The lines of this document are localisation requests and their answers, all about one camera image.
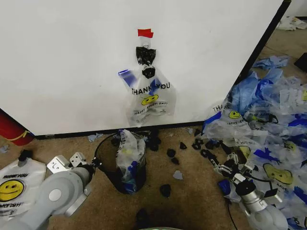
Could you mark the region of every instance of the floor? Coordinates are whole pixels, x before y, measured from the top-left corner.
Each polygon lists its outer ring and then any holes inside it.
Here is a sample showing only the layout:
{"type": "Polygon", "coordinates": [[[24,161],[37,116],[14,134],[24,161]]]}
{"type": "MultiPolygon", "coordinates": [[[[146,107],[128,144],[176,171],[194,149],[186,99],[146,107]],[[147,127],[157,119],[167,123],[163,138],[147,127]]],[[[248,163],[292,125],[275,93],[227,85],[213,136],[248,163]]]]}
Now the floor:
{"type": "MultiPolygon", "coordinates": [[[[296,75],[306,83],[307,75],[293,65],[307,51],[306,40],[307,30],[275,31],[259,58],[270,55],[291,56],[290,63],[283,68],[285,76],[296,75]]],[[[265,74],[265,71],[259,69],[257,72],[260,76],[265,74]]],[[[95,142],[89,142],[87,137],[34,140],[24,147],[15,146],[0,138],[0,146],[10,145],[8,153],[0,154],[0,169],[15,160],[22,149],[33,150],[34,158],[44,163],[48,163],[56,155],[64,155],[69,159],[77,151],[90,160],[100,141],[107,136],[104,135],[95,142]]],[[[194,136],[186,129],[174,128],[160,130],[159,138],[162,140],[159,150],[146,152],[147,181],[137,194],[119,193],[104,173],[97,170],[91,182],[93,191],[84,205],[70,218],[51,217],[48,229],[130,230],[134,228],[136,213],[141,208],[147,210],[155,226],[186,230],[234,229],[217,186],[222,176],[215,173],[209,161],[191,147],[194,136]],[[187,145],[186,150],[179,149],[180,141],[187,145]],[[170,161],[166,155],[168,148],[176,150],[180,165],[170,161]],[[175,170],[183,173],[182,181],[173,178],[175,170]],[[159,192],[159,187],[163,184],[171,185],[169,198],[163,197],[159,192]]],[[[223,162],[223,152],[218,149],[215,154],[223,162]]],[[[248,222],[238,205],[233,204],[230,210],[238,229],[249,230],[248,222]]]]}

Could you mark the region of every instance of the red fire extinguisher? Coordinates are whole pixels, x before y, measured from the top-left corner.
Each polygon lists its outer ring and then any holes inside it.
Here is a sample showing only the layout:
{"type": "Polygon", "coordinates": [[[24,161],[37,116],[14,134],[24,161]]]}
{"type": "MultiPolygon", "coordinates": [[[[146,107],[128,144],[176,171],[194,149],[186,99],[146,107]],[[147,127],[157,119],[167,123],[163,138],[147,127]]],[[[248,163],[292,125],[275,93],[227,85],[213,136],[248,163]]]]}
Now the red fire extinguisher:
{"type": "Polygon", "coordinates": [[[34,138],[33,134],[0,110],[0,135],[15,145],[26,145],[34,138]]]}

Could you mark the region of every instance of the white wall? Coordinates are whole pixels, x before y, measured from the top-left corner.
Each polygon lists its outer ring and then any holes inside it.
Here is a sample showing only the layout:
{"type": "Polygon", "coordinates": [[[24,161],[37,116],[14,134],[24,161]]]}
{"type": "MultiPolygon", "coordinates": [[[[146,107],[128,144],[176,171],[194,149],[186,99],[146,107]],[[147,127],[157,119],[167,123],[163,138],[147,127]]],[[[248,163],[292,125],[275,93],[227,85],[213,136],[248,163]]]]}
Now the white wall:
{"type": "Polygon", "coordinates": [[[177,90],[173,117],[222,101],[282,0],[0,0],[0,108],[35,135],[129,127],[117,72],[137,63],[138,28],[177,90]]]}
{"type": "Polygon", "coordinates": [[[307,0],[292,0],[285,16],[307,16],[307,0]]]}

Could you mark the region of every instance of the red tape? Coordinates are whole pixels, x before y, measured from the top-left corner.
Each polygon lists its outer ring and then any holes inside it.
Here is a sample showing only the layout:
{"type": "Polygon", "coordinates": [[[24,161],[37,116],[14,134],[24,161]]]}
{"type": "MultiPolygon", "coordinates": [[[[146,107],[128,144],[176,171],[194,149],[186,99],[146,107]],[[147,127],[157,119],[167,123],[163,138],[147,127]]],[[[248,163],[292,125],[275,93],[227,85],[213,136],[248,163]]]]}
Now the red tape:
{"type": "Polygon", "coordinates": [[[138,36],[143,36],[143,37],[148,37],[152,38],[153,37],[153,32],[151,29],[145,29],[145,30],[140,30],[138,29],[138,36]]]}

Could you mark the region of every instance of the pile of plastic bags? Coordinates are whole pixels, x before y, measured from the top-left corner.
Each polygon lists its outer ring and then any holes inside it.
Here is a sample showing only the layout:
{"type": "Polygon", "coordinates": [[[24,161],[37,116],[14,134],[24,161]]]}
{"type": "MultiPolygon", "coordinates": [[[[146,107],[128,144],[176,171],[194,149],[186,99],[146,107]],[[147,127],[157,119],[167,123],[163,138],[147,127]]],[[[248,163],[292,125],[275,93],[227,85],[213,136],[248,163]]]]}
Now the pile of plastic bags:
{"type": "MultiPolygon", "coordinates": [[[[307,84],[271,69],[235,85],[224,110],[204,122],[203,138],[223,140],[256,165],[252,176],[270,180],[283,202],[276,204],[290,229],[307,228],[307,84]]],[[[266,192],[270,184],[254,180],[266,192]]]]}

